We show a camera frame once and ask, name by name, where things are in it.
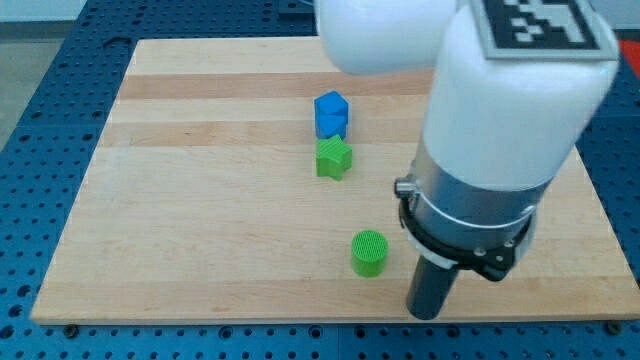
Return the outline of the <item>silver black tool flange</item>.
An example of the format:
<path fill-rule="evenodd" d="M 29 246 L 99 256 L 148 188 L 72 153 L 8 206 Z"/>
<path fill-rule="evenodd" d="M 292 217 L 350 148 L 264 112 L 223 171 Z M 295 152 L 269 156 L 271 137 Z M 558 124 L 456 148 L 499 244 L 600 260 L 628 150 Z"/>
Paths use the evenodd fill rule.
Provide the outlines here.
<path fill-rule="evenodd" d="M 445 171 L 420 142 L 394 191 L 401 226 L 421 256 L 500 281 L 528 250 L 548 185 L 513 191 L 473 186 Z"/>

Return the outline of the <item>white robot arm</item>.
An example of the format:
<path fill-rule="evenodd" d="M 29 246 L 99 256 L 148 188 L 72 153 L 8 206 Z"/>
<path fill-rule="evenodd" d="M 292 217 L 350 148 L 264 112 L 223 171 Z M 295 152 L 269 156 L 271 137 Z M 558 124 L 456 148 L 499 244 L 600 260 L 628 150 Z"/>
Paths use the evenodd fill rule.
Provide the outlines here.
<path fill-rule="evenodd" d="M 406 305 L 433 319 L 460 271 L 499 281 L 527 252 L 546 188 L 616 76 L 617 40 L 586 1 L 321 0 L 314 13 L 345 73 L 434 72 L 394 184 L 419 253 Z"/>

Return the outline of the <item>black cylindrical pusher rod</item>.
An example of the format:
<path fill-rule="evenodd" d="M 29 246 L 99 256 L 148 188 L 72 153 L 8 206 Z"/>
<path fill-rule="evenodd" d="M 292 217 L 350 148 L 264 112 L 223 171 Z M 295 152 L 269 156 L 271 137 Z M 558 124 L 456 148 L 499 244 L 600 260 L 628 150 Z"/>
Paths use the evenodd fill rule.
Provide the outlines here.
<path fill-rule="evenodd" d="M 445 269 L 420 257 L 406 297 L 406 306 L 410 314 L 420 320 L 436 318 L 458 272 L 455 267 Z"/>

